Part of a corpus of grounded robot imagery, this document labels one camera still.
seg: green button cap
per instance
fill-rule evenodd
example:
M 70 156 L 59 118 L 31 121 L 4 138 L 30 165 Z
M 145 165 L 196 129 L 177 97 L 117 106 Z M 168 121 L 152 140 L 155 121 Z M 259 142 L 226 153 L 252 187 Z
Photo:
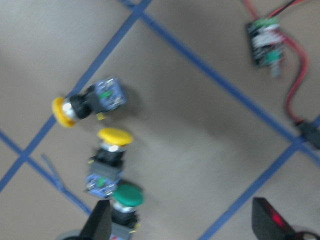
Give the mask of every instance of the green button cap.
M 113 197 L 126 207 L 137 207 L 144 202 L 144 196 L 139 188 L 129 184 L 118 186 Z

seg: tiled floor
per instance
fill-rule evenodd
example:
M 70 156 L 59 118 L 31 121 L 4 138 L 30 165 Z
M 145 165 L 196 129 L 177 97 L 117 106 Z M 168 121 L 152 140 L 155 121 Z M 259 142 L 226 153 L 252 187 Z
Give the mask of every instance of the tiled floor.
M 278 1 L 253 1 L 261 13 Z M 286 50 L 281 79 L 251 65 L 240 0 L 153 0 L 146 12 L 230 82 L 294 132 L 283 100 L 298 60 Z M 294 106 L 309 119 L 319 111 L 318 1 L 284 12 L 281 25 L 310 55 L 310 71 Z M 66 95 L 130 11 L 112 1 L 3 1 L 0 8 L 0 129 L 24 149 L 50 117 L 51 101 Z M 138 20 L 89 83 L 118 76 L 129 103 L 98 122 L 88 117 L 65 130 L 55 125 L 32 157 L 52 159 L 65 184 L 83 192 L 87 158 L 98 130 L 133 133 L 124 177 L 142 186 L 141 228 L 135 240 L 194 240 L 289 146 L 283 137 L 222 90 Z M 18 157 L 0 143 L 2 177 Z M 320 232 L 320 171 L 295 154 L 255 195 L 263 196 L 294 225 Z M 248 201 L 212 239 L 254 240 Z M 3 239 L 55 239 L 79 229 L 87 216 L 27 164 L 0 194 Z

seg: red wire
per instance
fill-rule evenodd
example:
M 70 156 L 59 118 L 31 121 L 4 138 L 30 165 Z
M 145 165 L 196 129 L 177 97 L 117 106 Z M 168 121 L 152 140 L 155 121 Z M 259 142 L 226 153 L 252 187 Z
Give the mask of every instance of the red wire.
M 291 6 L 293 6 L 295 4 L 299 4 L 299 3 L 303 2 L 303 1 L 304 0 L 296 0 L 294 3 L 291 4 Z M 276 15 L 281 9 L 282 9 L 282 7 L 280 7 L 279 9 L 277 9 L 274 12 L 272 12 L 271 14 L 269 14 L 268 18 L 273 17 L 274 15 Z
M 300 2 L 302 2 L 304 0 L 297 0 L 295 3 L 293 4 L 298 4 Z M 258 13 L 255 10 L 254 6 L 252 5 L 250 0 L 244 0 L 243 1 L 244 5 L 246 6 L 246 8 L 249 10 L 250 14 L 252 15 L 252 17 L 254 19 L 258 18 Z M 273 14 L 277 13 L 281 8 L 277 9 L 276 11 L 274 11 L 273 13 L 271 13 L 269 16 L 273 16 Z M 296 79 L 296 81 L 294 82 L 293 86 L 291 87 L 289 93 L 286 96 L 285 99 L 285 110 L 287 112 L 287 114 L 294 120 L 294 122 L 296 124 L 303 122 L 303 118 L 299 117 L 298 115 L 295 114 L 293 108 L 292 108 L 292 100 L 294 95 L 296 94 L 299 86 L 301 85 L 302 81 L 304 80 L 307 71 L 309 69 L 309 57 L 308 54 L 306 53 L 306 51 L 304 50 L 304 48 L 298 44 L 294 39 L 292 39 L 291 37 L 285 35 L 283 32 L 279 31 L 280 34 L 282 34 L 282 36 L 284 37 L 283 42 L 290 47 L 294 52 L 297 53 L 297 55 L 300 58 L 300 62 L 301 62 L 301 69 L 299 71 L 298 77 Z

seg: cable connector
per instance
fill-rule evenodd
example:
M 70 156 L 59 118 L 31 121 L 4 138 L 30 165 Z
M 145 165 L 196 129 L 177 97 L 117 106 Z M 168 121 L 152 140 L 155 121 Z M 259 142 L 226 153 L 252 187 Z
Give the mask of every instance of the cable connector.
M 311 122 L 303 121 L 296 124 L 301 131 L 302 137 L 315 148 L 320 149 L 320 130 Z

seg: wire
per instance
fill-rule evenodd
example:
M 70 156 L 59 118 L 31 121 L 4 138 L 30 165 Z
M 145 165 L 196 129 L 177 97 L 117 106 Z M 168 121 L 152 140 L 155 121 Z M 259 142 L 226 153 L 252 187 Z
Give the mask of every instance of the wire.
M 296 0 L 290 5 L 298 4 L 302 1 L 304 1 L 304 0 Z M 256 19 L 256 17 L 258 17 L 258 12 L 253 7 L 251 1 L 244 0 L 243 3 L 246 6 L 246 8 L 248 9 L 248 11 L 250 12 L 250 14 L 252 15 L 252 17 L 254 19 Z M 271 13 L 269 16 L 272 16 L 274 13 L 278 14 L 278 13 L 282 12 L 285 9 L 284 7 L 277 9 L 276 11 Z M 304 119 L 301 118 L 300 116 L 298 116 L 294 112 L 294 110 L 292 108 L 292 100 L 293 100 L 293 97 L 296 94 L 298 88 L 300 87 L 302 81 L 304 80 L 304 78 L 307 74 L 307 71 L 309 69 L 309 57 L 308 57 L 308 54 L 306 53 L 306 51 L 304 50 L 304 48 L 299 43 L 297 43 L 293 38 L 284 34 L 281 31 L 278 31 L 278 32 L 284 37 L 284 40 L 283 40 L 284 44 L 286 44 L 289 48 L 291 48 L 299 56 L 299 60 L 300 60 L 300 64 L 301 64 L 298 76 L 297 76 L 296 80 L 294 81 L 294 83 L 293 83 L 291 89 L 289 90 L 289 92 L 286 96 L 286 99 L 285 99 L 285 110 L 286 110 L 288 116 L 295 122 L 295 124 L 299 124 L 299 123 L 302 123 L 304 121 Z
M 280 7 L 279 9 L 277 9 L 277 10 L 273 11 L 271 14 L 269 14 L 268 18 L 277 16 L 279 13 L 283 12 L 286 8 L 288 8 L 290 6 L 293 6 L 295 4 L 299 4 L 299 3 L 303 2 L 303 1 L 304 0 L 291 0 L 290 2 L 288 2 L 283 7 Z

